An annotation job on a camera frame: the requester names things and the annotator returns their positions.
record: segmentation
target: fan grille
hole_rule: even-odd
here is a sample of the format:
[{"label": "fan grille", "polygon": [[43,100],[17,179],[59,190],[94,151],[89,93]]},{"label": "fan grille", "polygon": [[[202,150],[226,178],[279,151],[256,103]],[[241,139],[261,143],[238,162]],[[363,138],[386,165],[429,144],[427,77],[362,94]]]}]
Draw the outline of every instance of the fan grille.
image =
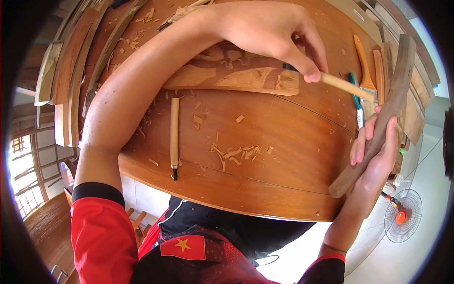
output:
[{"label": "fan grille", "polygon": [[385,214],[386,236],[393,243],[402,243],[408,240],[416,231],[423,214],[423,204],[419,194],[412,189],[405,189],[394,196],[406,209],[411,209],[411,217],[398,225],[395,221],[399,210],[390,202]]}]

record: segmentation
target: wooden stool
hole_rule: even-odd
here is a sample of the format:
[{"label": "wooden stool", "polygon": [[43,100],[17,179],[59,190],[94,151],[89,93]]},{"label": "wooden stool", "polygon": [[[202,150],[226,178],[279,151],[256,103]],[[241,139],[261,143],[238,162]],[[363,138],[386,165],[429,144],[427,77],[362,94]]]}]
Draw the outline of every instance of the wooden stool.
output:
[{"label": "wooden stool", "polygon": [[[134,212],[134,208],[130,208],[126,212],[126,214],[128,214],[128,217],[130,217],[133,212]],[[140,245],[143,242],[143,239],[145,238],[145,236],[147,235],[148,231],[151,228],[150,224],[148,224],[145,227],[145,230],[143,230],[142,227],[140,226],[140,223],[145,218],[145,216],[147,216],[147,212],[143,211],[142,213],[140,213],[140,215],[137,217],[137,219],[135,219],[135,220],[131,219],[131,222],[132,222],[132,225],[133,225],[133,229],[134,229],[134,232],[135,232],[135,236],[136,236],[137,247],[140,247]]]}]

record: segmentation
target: wooden table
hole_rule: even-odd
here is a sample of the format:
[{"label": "wooden table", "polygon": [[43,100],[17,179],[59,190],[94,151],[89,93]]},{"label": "wooden table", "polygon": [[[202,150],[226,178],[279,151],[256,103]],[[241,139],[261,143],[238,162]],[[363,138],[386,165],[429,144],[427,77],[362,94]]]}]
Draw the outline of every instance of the wooden table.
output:
[{"label": "wooden table", "polygon": [[[325,1],[292,1],[306,7],[315,20],[325,43],[330,74],[346,80],[348,72],[355,72],[361,81],[353,42],[353,35],[358,35],[375,83],[372,50],[380,47],[366,32]],[[121,18],[131,2],[106,12],[87,58],[87,78],[115,27],[115,19]],[[190,3],[192,0],[148,1],[123,37],[132,39],[136,31],[151,28],[144,32],[140,47],[156,35],[160,23],[178,6]],[[153,18],[159,21],[135,22],[152,7],[155,8]],[[114,65],[122,63],[132,52],[133,49],[119,41],[109,71],[104,70],[101,75],[101,83],[112,73]],[[87,81],[80,93],[81,129]],[[323,83],[307,84],[304,80],[300,80],[300,94],[291,97],[225,90],[194,90],[194,96],[189,90],[179,90],[179,156],[183,165],[178,168],[178,181],[174,182],[169,158],[170,100],[165,98],[166,91],[175,95],[174,91],[161,90],[140,123],[145,137],[136,131],[122,149],[119,164],[123,174],[172,195],[231,212],[292,220],[333,220],[344,200],[332,199],[328,186],[349,162],[351,143],[357,134],[352,95]],[[194,110],[198,101],[202,104]],[[194,114],[206,115],[200,130],[192,125]],[[240,115],[245,118],[237,123],[235,119]],[[227,161],[222,172],[219,157],[207,152],[213,142],[224,153],[240,146],[258,145],[263,146],[263,154],[258,154],[254,161],[241,159],[241,166]],[[268,146],[274,148],[271,154],[265,153]]]}]

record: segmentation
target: sleeve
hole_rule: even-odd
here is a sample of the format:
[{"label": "sleeve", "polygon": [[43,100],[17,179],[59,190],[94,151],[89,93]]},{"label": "sleeve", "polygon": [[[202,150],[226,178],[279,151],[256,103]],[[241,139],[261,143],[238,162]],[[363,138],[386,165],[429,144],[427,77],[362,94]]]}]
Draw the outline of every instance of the sleeve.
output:
[{"label": "sleeve", "polygon": [[345,256],[338,253],[325,254],[314,261],[298,284],[344,283]]},{"label": "sleeve", "polygon": [[73,191],[71,215],[80,282],[129,283],[138,253],[122,194],[107,184],[80,184]]}]

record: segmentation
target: yellow star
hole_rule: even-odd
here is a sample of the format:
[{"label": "yellow star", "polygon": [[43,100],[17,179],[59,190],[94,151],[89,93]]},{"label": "yellow star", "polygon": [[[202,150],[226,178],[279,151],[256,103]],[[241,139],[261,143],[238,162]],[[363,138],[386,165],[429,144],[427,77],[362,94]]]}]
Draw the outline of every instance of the yellow star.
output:
[{"label": "yellow star", "polygon": [[185,249],[191,249],[190,247],[188,247],[188,245],[186,244],[188,242],[188,240],[180,240],[180,239],[177,239],[178,240],[178,244],[176,244],[175,246],[176,247],[181,247],[181,252],[184,253],[184,250]]}]

